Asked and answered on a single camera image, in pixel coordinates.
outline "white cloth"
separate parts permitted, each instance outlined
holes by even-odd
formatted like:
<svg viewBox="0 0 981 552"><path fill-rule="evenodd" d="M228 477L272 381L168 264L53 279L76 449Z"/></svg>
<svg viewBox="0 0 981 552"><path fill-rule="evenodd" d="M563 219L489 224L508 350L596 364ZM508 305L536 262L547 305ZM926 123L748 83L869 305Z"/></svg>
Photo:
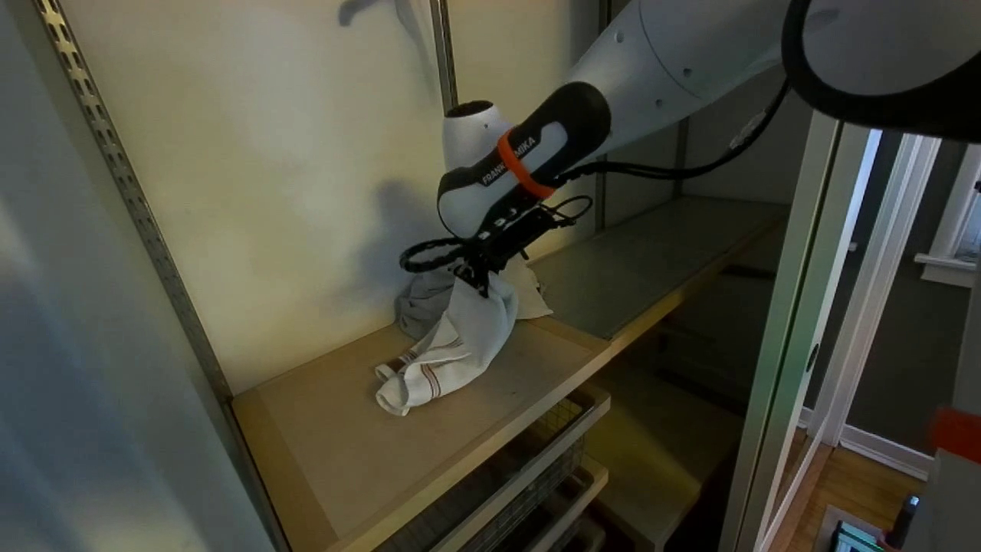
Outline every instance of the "white cloth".
<svg viewBox="0 0 981 552"><path fill-rule="evenodd" d="M471 385L508 340L518 314L523 319L552 314L523 262L513 262L498 276L489 272L487 298L458 279L434 328L378 367L383 381L374 392L378 404L403 417L410 407Z"/></svg>

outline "window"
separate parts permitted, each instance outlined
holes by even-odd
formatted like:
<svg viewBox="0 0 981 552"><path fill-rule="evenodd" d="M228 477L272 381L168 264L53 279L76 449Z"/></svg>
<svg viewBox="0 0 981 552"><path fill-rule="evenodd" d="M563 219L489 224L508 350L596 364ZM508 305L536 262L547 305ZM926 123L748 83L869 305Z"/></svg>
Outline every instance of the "window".
<svg viewBox="0 0 981 552"><path fill-rule="evenodd" d="M975 288L981 262L981 147L967 147L930 254L916 254L922 279Z"/></svg>

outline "floor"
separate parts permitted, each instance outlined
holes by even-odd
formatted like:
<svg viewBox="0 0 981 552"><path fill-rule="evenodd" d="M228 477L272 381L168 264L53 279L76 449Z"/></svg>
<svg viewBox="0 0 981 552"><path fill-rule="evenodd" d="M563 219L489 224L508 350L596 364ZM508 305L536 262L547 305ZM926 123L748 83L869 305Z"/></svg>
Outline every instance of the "floor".
<svg viewBox="0 0 981 552"><path fill-rule="evenodd" d="M779 552L813 552L827 507L842 511L877 528L890 528L901 499L919 493L922 481L884 465L833 449L809 496L804 519Z"/></svg>

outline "white panel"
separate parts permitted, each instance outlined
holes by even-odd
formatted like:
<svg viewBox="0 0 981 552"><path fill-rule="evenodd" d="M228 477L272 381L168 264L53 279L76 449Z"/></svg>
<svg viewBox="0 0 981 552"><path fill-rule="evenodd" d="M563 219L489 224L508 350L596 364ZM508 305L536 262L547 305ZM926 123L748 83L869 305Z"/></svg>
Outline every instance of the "white panel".
<svg viewBox="0 0 981 552"><path fill-rule="evenodd" d="M427 3L350 8L63 8L233 391L390 323L434 238Z"/></svg>
<svg viewBox="0 0 981 552"><path fill-rule="evenodd" d="M29 10L0 3L0 549L272 549Z"/></svg>

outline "crumpled towel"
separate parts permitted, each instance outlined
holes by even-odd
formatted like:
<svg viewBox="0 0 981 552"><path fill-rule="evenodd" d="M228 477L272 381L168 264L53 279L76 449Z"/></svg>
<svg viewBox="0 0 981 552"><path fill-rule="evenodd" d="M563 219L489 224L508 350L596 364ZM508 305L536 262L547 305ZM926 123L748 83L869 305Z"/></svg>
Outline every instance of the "crumpled towel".
<svg viewBox="0 0 981 552"><path fill-rule="evenodd" d="M508 340L515 319L547 317L536 276L523 262L513 262L498 276L489 272L487 298L452 279L441 319L399 358L374 367L383 381L378 404L396 417L447 397L487 371Z"/></svg>
<svg viewBox="0 0 981 552"><path fill-rule="evenodd" d="M518 294L518 319L552 317L544 298L540 294L540 279L523 264L513 259L498 276L513 282ZM422 340L449 305L458 276L449 270L415 272L403 291L396 298L396 325L410 340Z"/></svg>

